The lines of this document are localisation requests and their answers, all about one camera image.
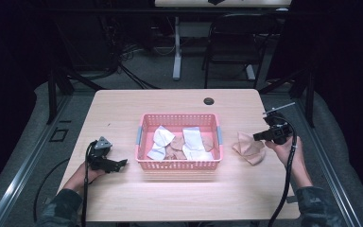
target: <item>wrist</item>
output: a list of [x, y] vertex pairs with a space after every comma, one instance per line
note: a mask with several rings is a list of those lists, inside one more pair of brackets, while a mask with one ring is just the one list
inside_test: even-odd
[[303, 164], [293, 165], [291, 172], [293, 174], [296, 185], [299, 188], [313, 186], [308, 171], [305, 168], [305, 165]]
[[70, 190], [73, 190], [73, 191], [76, 191], [78, 192], [79, 190], [81, 190], [82, 186], [84, 184], [83, 183], [79, 183], [79, 182], [73, 182], [73, 181], [68, 181], [64, 186], [63, 188], [64, 189], [70, 189]]

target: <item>camouflage sleeve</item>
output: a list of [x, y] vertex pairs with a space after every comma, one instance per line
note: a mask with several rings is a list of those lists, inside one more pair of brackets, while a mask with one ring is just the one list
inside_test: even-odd
[[73, 190], [62, 189], [43, 209], [36, 226], [76, 226], [81, 196]]
[[302, 226], [342, 226], [340, 215], [319, 187], [303, 187], [296, 192], [299, 209], [302, 213]]

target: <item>beige cloth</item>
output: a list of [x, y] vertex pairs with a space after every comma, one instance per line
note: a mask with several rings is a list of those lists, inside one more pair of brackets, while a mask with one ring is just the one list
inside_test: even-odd
[[[168, 146], [165, 147], [166, 160], [186, 160], [182, 146], [185, 144], [183, 136], [175, 136]], [[202, 137], [202, 144], [204, 145], [205, 151], [209, 152], [214, 148], [214, 141], [209, 136]]]
[[265, 158], [264, 143], [262, 141], [254, 141], [252, 134], [242, 131], [237, 133], [238, 143], [233, 145], [233, 149], [237, 151], [251, 165], [255, 166]]

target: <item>white table leg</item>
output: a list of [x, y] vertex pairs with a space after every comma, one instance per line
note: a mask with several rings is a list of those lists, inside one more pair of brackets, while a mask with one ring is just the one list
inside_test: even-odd
[[252, 65], [249, 64], [249, 66], [247, 66], [246, 73], [247, 73], [247, 79], [255, 80], [255, 73], [254, 70], [252, 69]]
[[173, 79], [181, 79], [181, 68], [182, 68], [182, 51], [181, 51], [181, 35], [179, 32], [179, 17], [175, 18], [175, 63], [173, 66]]

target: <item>person's right hand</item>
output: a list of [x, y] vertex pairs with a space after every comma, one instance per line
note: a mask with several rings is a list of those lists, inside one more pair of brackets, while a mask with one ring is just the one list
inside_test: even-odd
[[[287, 166], [288, 156], [290, 155], [291, 144], [293, 141], [293, 137], [289, 137], [287, 141], [278, 145], [271, 141], [266, 141], [265, 145], [268, 148], [273, 149], [276, 152], [279, 160]], [[303, 142], [302, 139], [297, 136], [297, 144], [296, 151], [294, 153], [293, 162], [291, 165], [291, 172], [293, 174], [294, 179], [296, 180], [296, 184], [298, 187], [312, 186], [311, 178], [308, 174], [308, 171], [305, 167], [304, 157], [303, 157]]]

